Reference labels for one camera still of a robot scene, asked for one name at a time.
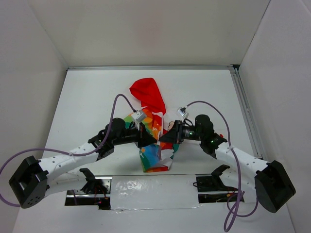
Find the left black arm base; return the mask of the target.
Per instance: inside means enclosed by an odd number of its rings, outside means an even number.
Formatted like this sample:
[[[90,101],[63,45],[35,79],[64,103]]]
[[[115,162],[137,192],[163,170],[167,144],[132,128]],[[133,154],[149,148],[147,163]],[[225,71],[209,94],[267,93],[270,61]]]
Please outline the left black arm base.
[[[97,206],[99,210],[111,210],[110,194],[112,176],[95,176],[88,168],[81,168],[86,183],[80,189],[68,190],[65,206]]]

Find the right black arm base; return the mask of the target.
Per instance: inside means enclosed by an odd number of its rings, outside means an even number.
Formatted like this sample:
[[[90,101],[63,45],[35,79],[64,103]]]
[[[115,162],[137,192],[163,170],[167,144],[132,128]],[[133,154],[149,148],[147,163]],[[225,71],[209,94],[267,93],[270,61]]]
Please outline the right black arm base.
[[[221,175],[229,168],[227,165],[221,165],[211,174],[196,175],[196,181],[192,185],[197,189],[199,203],[234,202],[237,200],[237,188],[225,185],[221,180]]]

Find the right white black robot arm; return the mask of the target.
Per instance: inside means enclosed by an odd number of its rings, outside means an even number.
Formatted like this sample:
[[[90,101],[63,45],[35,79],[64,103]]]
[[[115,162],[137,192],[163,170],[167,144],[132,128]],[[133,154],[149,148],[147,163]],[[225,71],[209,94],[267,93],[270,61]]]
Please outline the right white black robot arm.
[[[176,120],[170,130],[159,138],[165,143],[180,144],[184,140],[198,141],[201,149],[222,162],[219,174],[212,178],[217,190],[241,185],[245,200],[257,200],[271,213],[276,213],[296,194],[284,166],[274,160],[258,159],[234,146],[219,134],[207,115],[198,115],[195,124],[187,126]]]

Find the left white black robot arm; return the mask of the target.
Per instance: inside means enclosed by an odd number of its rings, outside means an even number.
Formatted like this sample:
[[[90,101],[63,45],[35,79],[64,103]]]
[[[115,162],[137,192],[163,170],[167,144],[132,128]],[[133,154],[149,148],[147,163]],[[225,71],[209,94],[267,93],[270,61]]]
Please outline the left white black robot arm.
[[[143,148],[156,142],[143,123],[131,122],[127,128],[123,119],[114,118],[96,136],[66,154],[40,160],[33,156],[25,158],[9,185],[23,209],[33,207],[48,195],[67,190],[107,194],[103,181],[84,166],[109,156],[117,145],[135,143]]]

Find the rainbow white red kids jacket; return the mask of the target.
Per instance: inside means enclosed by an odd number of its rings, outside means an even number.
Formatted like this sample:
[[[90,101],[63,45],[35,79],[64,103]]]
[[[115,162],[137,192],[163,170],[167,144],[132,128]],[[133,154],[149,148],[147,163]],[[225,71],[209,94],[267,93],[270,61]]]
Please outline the rainbow white red kids jacket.
[[[140,101],[141,110],[146,114],[142,121],[147,132],[159,139],[172,128],[177,117],[174,112],[167,112],[161,92],[153,78],[142,78],[129,88],[132,96]],[[156,142],[139,149],[143,172],[168,171],[173,163],[174,154],[179,145]]]

